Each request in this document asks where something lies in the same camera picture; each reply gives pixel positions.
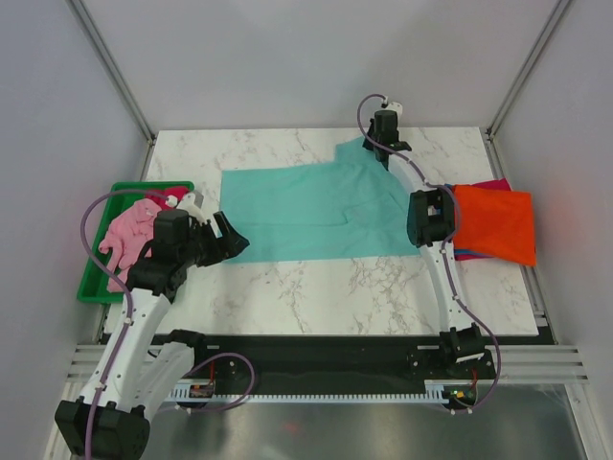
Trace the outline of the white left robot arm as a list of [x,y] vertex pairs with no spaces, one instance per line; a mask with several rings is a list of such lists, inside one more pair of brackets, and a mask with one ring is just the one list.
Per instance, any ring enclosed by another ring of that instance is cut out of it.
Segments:
[[151,422],[174,386],[199,377],[210,354],[199,333],[181,331],[163,345],[150,365],[149,346],[189,268],[220,264],[249,245],[226,216],[204,222],[185,210],[160,212],[153,237],[129,269],[119,323],[92,376],[73,401],[62,401],[57,428],[74,455],[84,459],[138,459],[145,451]]

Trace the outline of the teal t shirt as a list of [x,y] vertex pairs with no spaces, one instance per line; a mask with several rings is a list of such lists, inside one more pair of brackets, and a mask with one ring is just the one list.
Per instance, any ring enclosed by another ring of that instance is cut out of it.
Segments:
[[330,162],[225,171],[220,209],[249,241],[238,264],[414,257],[409,197],[361,139]]

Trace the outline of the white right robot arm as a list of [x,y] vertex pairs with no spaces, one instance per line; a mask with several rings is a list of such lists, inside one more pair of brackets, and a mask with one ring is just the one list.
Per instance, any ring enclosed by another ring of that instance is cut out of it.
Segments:
[[426,262],[441,316],[438,362],[446,375],[457,378],[484,356],[486,345],[478,322],[467,311],[456,267],[456,204],[450,189],[430,182],[409,157],[411,147],[399,137],[398,114],[391,105],[377,110],[365,131],[364,148],[409,195],[408,240]]

